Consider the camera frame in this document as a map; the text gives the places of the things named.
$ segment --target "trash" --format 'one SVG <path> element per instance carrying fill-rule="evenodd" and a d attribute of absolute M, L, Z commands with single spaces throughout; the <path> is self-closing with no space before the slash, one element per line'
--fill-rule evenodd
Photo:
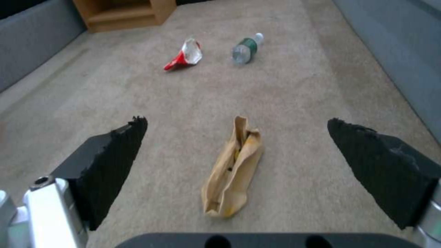
<path fill-rule="evenodd" d="M 248 129 L 247 119 L 237 116 L 231 138 L 202 187 L 204 213 L 227 218 L 245 205 L 247 188 L 262 153 L 259 130 Z"/>
<path fill-rule="evenodd" d="M 170 61 L 170 63 L 164 66 L 164 70 L 169 71 L 177 65 L 195 65 L 201 60 L 201 58 L 201 45 L 195 39 L 189 38 L 184 42 L 178 55 Z"/>
<path fill-rule="evenodd" d="M 253 38 L 243 39 L 233 48 L 233 60 L 236 64 L 247 64 L 257 52 L 257 46 L 262 44 L 263 34 L 257 33 Z"/>

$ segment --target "screw hole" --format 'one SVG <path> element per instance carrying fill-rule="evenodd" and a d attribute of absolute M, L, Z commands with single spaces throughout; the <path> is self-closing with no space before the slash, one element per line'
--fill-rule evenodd
<path fill-rule="evenodd" d="M 35 180 L 35 184 L 36 185 L 39 185 L 39 184 L 43 184 L 43 183 L 45 183 L 45 182 L 47 182 L 49 180 L 49 178 L 48 177 L 40 177 L 40 178 L 38 178 L 37 180 Z"/>
<path fill-rule="evenodd" d="M 205 242 L 205 248 L 231 248 L 231 244 L 227 238 L 221 235 L 215 235 L 210 237 Z"/>
<path fill-rule="evenodd" d="M 322 236 L 309 236 L 305 242 L 306 248 L 332 248 L 331 244 Z"/>

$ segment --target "black foam pad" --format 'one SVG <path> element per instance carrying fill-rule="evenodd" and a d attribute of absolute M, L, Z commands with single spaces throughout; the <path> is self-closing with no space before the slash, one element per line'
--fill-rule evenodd
<path fill-rule="evenodd" d="M 69 182 L 82 220 L 96 230 L 121 190 L 142 138 L 147 120 L 133 121 L 110 133 L 88 138 L 51 174 Z"/>
<path fill-rule="evenodd" d="M 441 167 L 399 138 L 339 119 L 328 131 L 358 181 L 380 208 L 404 229 L 414 226 L 428 204 Z"/>

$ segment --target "crumpled chip bag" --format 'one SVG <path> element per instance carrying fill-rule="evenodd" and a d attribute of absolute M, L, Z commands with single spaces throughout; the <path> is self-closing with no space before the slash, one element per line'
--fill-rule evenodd
<path fill-rule="evenodd" d="M 249 129 L 247 119 L 237 116 L 231 138 L 202 187 L 204 213 L 228 218 L 245 205 L 247 189 L 263 150 L 259 130 Z"/>
<path fill-rule="evenodd" d="M 178 55 L 164 66 L 164 70 L 169 71 L 177 66 L 196 65 L 201 59 L 201 45 L 194 38 L 189 38 L 184 42 Z"/>

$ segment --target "green bottle label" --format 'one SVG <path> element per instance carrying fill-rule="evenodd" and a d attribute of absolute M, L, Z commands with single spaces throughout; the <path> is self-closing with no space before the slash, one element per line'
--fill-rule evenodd
<path fill-rule="evenodd" d="M 256 52 L 257 52 L 257 43 L 253 39 L 251 39 L 251 38 L 243 39 L 239 43 L 239 45 L 245 45 L 245 46 L 247 46 L 250 49 L 250 51 L 251 51 L 251 58 L 253 58 L 254 54 L 256 54 Z"/>

